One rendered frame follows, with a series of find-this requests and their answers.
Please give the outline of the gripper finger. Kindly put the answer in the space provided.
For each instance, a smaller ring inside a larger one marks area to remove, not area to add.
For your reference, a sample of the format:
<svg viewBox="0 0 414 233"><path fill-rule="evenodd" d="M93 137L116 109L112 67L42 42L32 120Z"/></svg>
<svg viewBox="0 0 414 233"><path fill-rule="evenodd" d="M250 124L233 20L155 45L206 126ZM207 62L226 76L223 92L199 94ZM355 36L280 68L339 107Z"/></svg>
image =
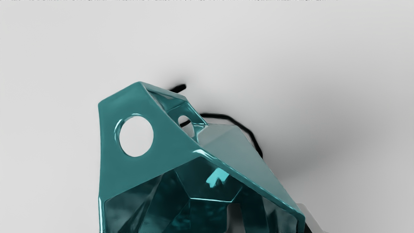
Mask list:
<svg viewBox="0 0 414 233"><path fill-rule="evenodd" d="M306 207L306 205L304 205L302 203L297 203L297 206L300 208L300 210L303 212L303 214L305 216L304 233L328 233L328 232L326 232L322 229L322 227L316 221L316 219L311 214L311 212Z"/></svg>

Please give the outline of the teal faceted mug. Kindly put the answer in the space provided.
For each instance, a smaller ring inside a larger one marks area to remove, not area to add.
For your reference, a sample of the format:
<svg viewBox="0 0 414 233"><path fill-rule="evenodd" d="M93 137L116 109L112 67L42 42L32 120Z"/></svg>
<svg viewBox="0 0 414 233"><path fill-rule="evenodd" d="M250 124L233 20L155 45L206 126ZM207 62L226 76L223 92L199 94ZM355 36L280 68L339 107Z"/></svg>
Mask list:
<svg viewBox="0 0 414 233"><path fill-rule="evenodd" d="M98 104L99 233L305 233L306 217L236 125L137 82Z"/></svg>

